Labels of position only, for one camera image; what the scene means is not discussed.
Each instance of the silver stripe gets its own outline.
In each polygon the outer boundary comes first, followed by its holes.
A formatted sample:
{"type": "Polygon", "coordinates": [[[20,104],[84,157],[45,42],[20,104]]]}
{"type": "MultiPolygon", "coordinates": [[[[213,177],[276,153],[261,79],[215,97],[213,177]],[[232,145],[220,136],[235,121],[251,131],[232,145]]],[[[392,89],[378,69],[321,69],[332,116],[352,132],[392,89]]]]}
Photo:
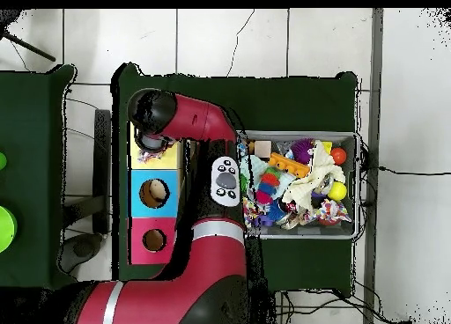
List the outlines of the silver stripe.
{"type": "Polygon", "coordinates": [[[107,307],[105,309],[105,314],[103,315],[103,324],[113,324],[113,318],[115,317],[115,308],[122,287],[123,282],[117,282],[115,287],[111,291],[107,302],[107,307]]]}
{"type": "Polygon", "coordinates": [[[207,222],[202,222],[199,225],[193,227],[194,237],[193,241],[196,239],[203,238],[204,236],[227,236],[238,240],[244,245],[244,234],[241,227],[234,223],[211,220],[207,222]]]}

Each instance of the black button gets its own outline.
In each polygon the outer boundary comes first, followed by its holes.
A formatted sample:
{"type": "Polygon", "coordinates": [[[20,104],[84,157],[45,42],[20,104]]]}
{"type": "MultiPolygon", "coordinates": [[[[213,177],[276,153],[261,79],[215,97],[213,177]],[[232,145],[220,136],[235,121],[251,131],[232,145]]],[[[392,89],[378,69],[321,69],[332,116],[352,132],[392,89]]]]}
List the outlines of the black button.
{"type": "Polygon", "coordinates": [[[236,179],[230,173],[221,173],[216,178],[216,184],[218,184],[221,188],[235,189],[235,187],[236,187],[236,179]]]}

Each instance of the shape sorter box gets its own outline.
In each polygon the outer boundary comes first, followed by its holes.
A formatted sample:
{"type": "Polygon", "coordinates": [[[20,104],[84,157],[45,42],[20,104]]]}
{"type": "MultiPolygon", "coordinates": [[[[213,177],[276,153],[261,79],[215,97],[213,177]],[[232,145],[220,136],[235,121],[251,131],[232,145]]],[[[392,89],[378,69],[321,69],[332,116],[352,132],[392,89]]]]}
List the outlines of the shape sorter box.
{"type": "Polygon", "coordinates": [[[174,250],[175,218],[153,217],[131,220],[131,264],[167,264],[174,250]],[[164,247],[152,252],[145,248],[143,236],[150,230],[160,230],[166,237],[164,247]]]}
{"type": "Polygon", "coordinates": [[[129,124],[130,127],[130,157],[131,157],[131,168],[133,170],[138,169],[164,169],[172,170],[181,168],[181,155],[182,155],[182,144],[180,142],[174,143],[170,148],[163,152],[161,158],[150,158],[146,162],[140,162],[139,157],[139,147],[135,142],[134,137],[134,126],[132,123],[129,124]]]}
{"type": "Polygon", "coordinates": [[[133,218],[177,217],[179,199],[179,170],[132,170],[131,171],[131,216],[133,218]],[[162,180],[169,190],[165,204],[159,208],[145,206],[139,197],[142,185],[148,180],[162,180]]]}

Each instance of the pink box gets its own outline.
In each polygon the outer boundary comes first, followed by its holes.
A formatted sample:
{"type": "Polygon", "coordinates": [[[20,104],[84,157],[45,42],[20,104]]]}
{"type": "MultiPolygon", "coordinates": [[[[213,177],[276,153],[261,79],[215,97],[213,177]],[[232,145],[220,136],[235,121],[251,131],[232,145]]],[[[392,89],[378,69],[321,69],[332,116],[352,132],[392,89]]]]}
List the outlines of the pink box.
{"type": "Polygon", "coordinates": [[[175,235],[174,217],[149,217],[131,219],[131,264],[166,264],[171,260],[175,235]],[[158,252],[151,252],[144,246],[143,236],[150,230],[161,230],[166,235],[166,244],[158,252]]]}

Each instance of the blue box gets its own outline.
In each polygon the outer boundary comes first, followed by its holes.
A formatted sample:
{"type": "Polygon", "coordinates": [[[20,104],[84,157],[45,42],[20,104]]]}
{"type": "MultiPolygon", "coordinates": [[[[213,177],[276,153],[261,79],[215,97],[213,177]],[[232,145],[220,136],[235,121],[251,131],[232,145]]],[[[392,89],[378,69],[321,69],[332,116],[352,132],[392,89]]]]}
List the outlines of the blue box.
{"type": "Polygon", "coordinates": [[[177,170],[132,170],[131,171],[131,216],[132,217],[177,217],[178,174],[177,170]],[[148,208],[139,198],[143,183],[160,179],[169,189],[166,203],[157,209],[148,208]]]}

